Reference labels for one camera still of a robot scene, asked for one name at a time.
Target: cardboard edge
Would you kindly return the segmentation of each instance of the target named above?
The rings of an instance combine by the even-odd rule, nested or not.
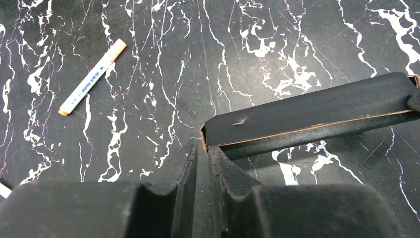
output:
[[[416,83],[416,87],[420,88],[420,76],[418,74],[409,74],[407,75],[408,78],[413,78],[414,82]]]
[[[200,136],[201,136],[201,145],[203,147],[204,152],[207,154],[207,143],[206,143],[206,124],[204,123],[201,127],[200,127]]]
[[[325,140],[346,134],[361,133],[368,130],[378,129],[389,125],[400,124],[408,121],[420,119],[420,114],[416,111],[405,113],[364,118],[363,120],[349,120],[346,122],[325,125],[323,127],[312,127],[308,131],[295,130],[288,134],[278,134],[271,137],[260,138],[259,140],[246,141],[236,144],[220,146],[225,155],[230,160],[247,158],[263,153],[299,146],[314,141]],[[361,125],[360,122],[368,122],[370,126]]]
[[[311,126],[308,126],[308,127],[300,128],[300,129],[297,129],[297,130],[284,131],[284,132],[280,132],[280,133],[275,133],[275,134],[270,134],[270,135],[265,135],[265,136],[259,136],[259,137],[254,137],[254,138],[251,138],[251,139],[234,141],[234,142],[229,142],[229,143],[217,144],[217,145],[212,145],[212,146],[226,146],[226,145],[239,144],[239,143],[244,143],[244,142],[266,139],[266,138],[270,138],[270,137],[274,137],[274,136],[280,136],[280,135],[289,134],[289,133],[293,133],[293,132],[305,131],[305,130],[309,130],[309,129],[320,128],[320,127],[325,127],[325,126],[330,126],[330,125],[335,125],[335,124],[357,121],[357,120],[380,118],[380,117],[385,117],[385,116],[403,114],[403,113],[408,113],[408,112],[412,112],[412,111],[413,110],[403,110],[403,111],[379,114],[379,115],[374,115],[374,116],[369,116],[369,117],[354,118],[354,119],[341,120],[341,121],[335,121],[335,122],[330,122],[330,123],[321,123],[321,124],[316,124],[316,125],[311,125]]]

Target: marker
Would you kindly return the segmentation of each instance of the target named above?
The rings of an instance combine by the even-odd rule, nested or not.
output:
[[[93,69],[88,73],[88,75],[82,80],[82,82],[77,86],[77,88],[70,94],[67,100],[61,105],[60,113],[63,116],[71,113],[77,104],[85,97],[93,85],[99,80],[102,74],[114,63],[115,59],[119,54],[125,49],[127,45],[121,40],[118,39],[111,46],[111,48],[105,53],[101,60],[93,67]]]

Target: white marker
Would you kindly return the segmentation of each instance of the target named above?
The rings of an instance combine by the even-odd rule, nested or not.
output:
[[[83,97],[89,92],[93,85],[99,80],[103,73],[114,63],[115,59],[127,45],[120,39],[116,40],[111,48],[105,53],[101,60],[93,67],[88,75],[82,80],[77,88],[70,94],[67,100],[61,105],[60,113],[68,115],[79,104]]]

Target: marker cap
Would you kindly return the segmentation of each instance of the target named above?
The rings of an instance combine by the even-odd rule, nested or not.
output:
[[[121,39],[115,41],[115,43],[111,46],[107,53],[105,53],[105,57],[110,62],[114,62],[115,59],[119,56],[119,54],[127,47]]]

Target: black marble surface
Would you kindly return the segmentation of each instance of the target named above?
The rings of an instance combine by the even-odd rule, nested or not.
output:
[[[11,186],[141,180],[200,139],[214,115],[390,71],[419,73],[419,20],[416,0],[3,0],[0,177]],[[128,46],[115,68],[71,116],[60,116],[59,106],[118,38]],[[236,163],[269,184],[374,186],[403,234],[416,237],[419,123]],[[381,141],[386,158],[360,168]],[[212,237],[200,156],[194,237]]]

